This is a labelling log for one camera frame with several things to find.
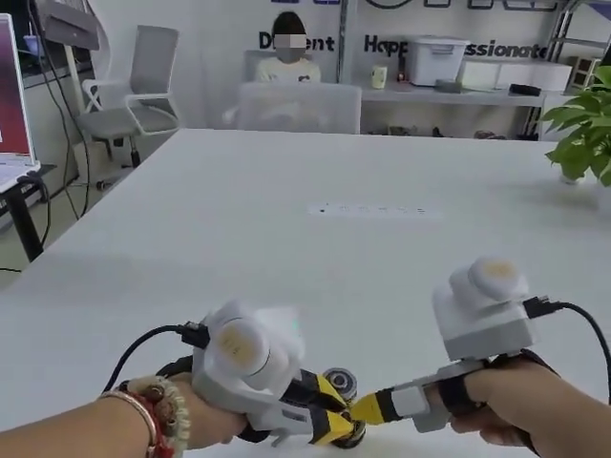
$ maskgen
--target white storage box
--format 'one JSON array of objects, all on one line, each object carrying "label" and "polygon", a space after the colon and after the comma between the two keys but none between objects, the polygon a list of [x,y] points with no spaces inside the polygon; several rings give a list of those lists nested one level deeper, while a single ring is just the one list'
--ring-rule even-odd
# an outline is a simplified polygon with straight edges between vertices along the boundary
[{"label": "white storage box", "polygon": [[532,63],[505,62],[500,66],[497,89],[509,89],[512,84],[524,84],[530,86],[533,80],[534,66]]},{"label": "white storage box", "polygon": [[569,65],[537,62],[531,84],[543,91],[564,92],[569,84],[572,70]]},{"label": "white storage box", "polygon": [[408,79],[415,86],[434,86],[438,79],[455,81],[471,43],[434,35],[413,36],[409,42]]},{"label": "white storage box", "polygon": [[554,62],[503,62],[500,64],[497,89],[512,84],[535,86],[542,91],[563,92],[571,76],[571,67]]},{"label": "white storage box", "polygon": [[493,90],[498,80],[500,62],[465,59],[460,66],[458,82],[465,89]]}]

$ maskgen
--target cup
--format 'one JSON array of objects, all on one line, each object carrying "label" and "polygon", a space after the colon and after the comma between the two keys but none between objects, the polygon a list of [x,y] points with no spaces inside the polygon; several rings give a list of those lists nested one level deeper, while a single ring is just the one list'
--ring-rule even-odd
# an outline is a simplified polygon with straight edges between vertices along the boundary
[{"label": "cup", "polygon": [[373,89],[384,89],[389,68],[383,65],[374,65],[371,71],[371,87]]}]

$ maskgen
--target desk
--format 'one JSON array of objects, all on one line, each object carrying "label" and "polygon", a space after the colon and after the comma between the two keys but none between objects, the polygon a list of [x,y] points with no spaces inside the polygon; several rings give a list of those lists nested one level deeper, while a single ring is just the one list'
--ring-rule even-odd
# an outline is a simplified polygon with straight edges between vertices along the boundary
[{"label": "desk", "polygon": [[[54,165],[42,165],[38,171],[38,175],[42,178],[54,168]],[[38,232],[36,232],[36,227],[34,226],[32,215],[30,215],[30,210],[28,208],[29,198],[33,197],[37,192],[40,192],[42,200],[46,201],[44,193],[39,189],[39,186],[35,186],[31,183],[18,184],[5,193],[0,194],[0,217],[7,213],[11,215],[17,235],[21,240],[21,244],[30,262],[38,258],[42,254],[44,248],[40,237],[38,237]]]},{"label": "desk", "polygon": [[[232,298],[301,309],[305,367],[341,365],[359,391],[447,362],[432,289],[482,254],[505,254],[533,294],[575,302],[609,329],[610,227],[587,185],[563,186],[551,144],[449,138],[184,130],[0,296],[0,429],[88,402],[148,329],[203,317]],[[313,216],[319,203],[405,205],[441,219]],[[603,399],[593,332],[569,312],[539,325],[535,348]],[[188,353],[177,337],[143,346],[121,378]],[[345,456],[335,449],[290,456]],[[203,454],[275,454],[241,441]],[[371,427],[352,456],[520,457],[449,429]]]}]

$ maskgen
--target forearm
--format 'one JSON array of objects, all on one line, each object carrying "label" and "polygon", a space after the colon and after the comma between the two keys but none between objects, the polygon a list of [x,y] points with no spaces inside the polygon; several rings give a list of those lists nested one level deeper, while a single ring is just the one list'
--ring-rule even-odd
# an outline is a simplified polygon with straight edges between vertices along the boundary
[{"label": "forearm", "polygon": [[149,430],[140,414],[115,398],[0,433],[6,456],[28,458],[143,458]]},{"label": "forearm", "polygon": [[583,393],[558,399],[564,414],[558,416],[550,458],[601,458],[611,456],[611,407]]}]

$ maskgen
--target white chair backrest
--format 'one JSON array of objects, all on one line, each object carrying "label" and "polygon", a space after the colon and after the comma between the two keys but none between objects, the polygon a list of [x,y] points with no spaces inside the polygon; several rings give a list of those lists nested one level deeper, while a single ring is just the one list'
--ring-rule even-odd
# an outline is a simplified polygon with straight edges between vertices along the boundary
[{"label": "white chair backrest", "polygon": [[329,83],[244,83],[238,129],[359,134],[361,88]]},{"label": "white chair backrest", "polygon": [[[546,95],[543,99],[543,106],[541,107],[541,115],[546,114],[550,110],[556,107],[564,105],[565,102],[573,98],[570,95]],[[569,135],[574,129],[565,129],[564,131],[558,131],[556,129],[548,132],[548,129],[552,125],[551,121],[539,122],[538,123],[538,139],[539,141],[560,141]]]}]

